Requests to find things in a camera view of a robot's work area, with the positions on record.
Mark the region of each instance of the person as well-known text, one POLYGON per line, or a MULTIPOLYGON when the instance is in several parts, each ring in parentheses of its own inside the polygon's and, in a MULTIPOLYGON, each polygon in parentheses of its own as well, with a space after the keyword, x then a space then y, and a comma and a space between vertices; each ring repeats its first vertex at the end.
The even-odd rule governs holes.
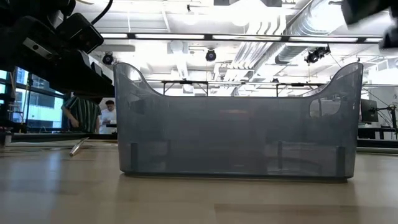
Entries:
POLYGON ((61 109, 69 119, 70 131, 99 133, 101 110, 94 101, 73 96, 61 109))
POLYGON ((100 134, 112 134, 116 128, 107 127, 107 124, 116 124, 116 109, 114 101, 108 100, 105 102, 106 109, 101 111, 101 126, 99 127, 100 134))

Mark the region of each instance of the striped shirt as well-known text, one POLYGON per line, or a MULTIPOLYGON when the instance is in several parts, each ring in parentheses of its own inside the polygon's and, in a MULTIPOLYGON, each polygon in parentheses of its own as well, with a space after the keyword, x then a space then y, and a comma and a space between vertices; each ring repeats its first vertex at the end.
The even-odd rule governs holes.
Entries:
POLYGON ((73 128, 69 121, 71 131, 83 131, 85 133, 94 133, 98 116, 101 115, 100 106, 98 104, 74 96, 63 105, 76 120, 79 121, 79 128, 73 128))

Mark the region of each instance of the white shirt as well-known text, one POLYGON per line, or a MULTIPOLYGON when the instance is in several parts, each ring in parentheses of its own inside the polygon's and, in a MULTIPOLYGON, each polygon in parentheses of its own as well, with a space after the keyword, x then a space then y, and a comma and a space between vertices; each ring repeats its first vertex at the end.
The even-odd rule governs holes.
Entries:
POLYGON ((113 111, 108 109, 101 111, 101 126, 99 127, 100 134, 112 134, 115 132, 116 128, 107 128, 106 124, 103 124, 104 121, 111 121, 111 124, 116 124, 116 109, 113 111))

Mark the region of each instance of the computer monitor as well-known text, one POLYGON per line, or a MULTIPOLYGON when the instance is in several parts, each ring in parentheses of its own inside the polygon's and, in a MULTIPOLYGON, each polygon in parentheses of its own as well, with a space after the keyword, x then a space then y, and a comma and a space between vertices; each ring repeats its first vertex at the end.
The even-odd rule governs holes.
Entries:
POLYGON ((365 123, 379 122, 377 102, 361 99, 361 121, 365 123))

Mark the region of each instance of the translucent gray bin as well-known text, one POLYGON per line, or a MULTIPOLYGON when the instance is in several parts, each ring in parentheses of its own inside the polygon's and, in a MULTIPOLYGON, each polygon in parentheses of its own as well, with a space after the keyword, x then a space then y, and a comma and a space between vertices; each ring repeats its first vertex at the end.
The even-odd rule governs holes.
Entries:
POLYGON ((114 66, 120 170, 136 175, 347 179, 363 65, 286 98, 164 96, 114 66))

